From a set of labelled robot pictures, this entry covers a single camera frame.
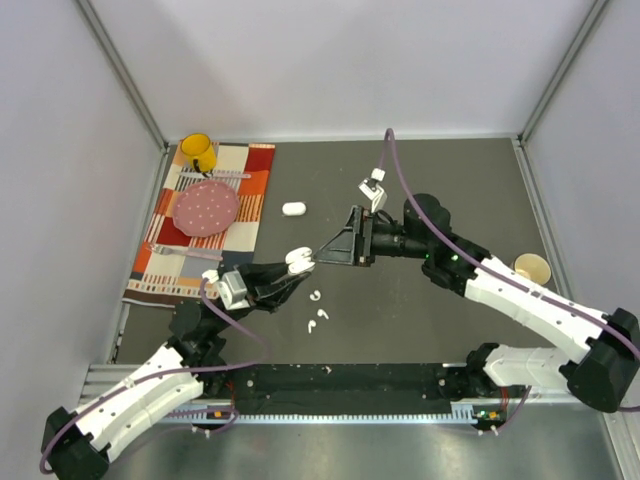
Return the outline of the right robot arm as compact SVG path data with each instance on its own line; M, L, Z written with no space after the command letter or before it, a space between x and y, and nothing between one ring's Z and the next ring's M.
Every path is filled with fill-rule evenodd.
M467 384L487 396L499 387L562 389L606 413L621 408L639 371L639 321L579 305L516 273L455 234L450 212L429 194L404 203L403 220L352 208L342 230L314 255L319 263L369 267L380 256L419 259L436 286L488 306L550 342L548 348L486 343L466 360Z

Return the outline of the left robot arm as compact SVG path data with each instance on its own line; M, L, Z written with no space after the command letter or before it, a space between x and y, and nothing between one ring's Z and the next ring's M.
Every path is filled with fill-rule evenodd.
M59 479L101 479L139 436L179 406L216 396L227 374L262 363L269 348L240 321L254 311L273 313L312 273L309 248L284 261L243 264L202 273L199 297L174 308L170 338L131 374L84 405L63 407L46 419L39 469ZM256 361L227 364L220 333L232 327L257 342Z

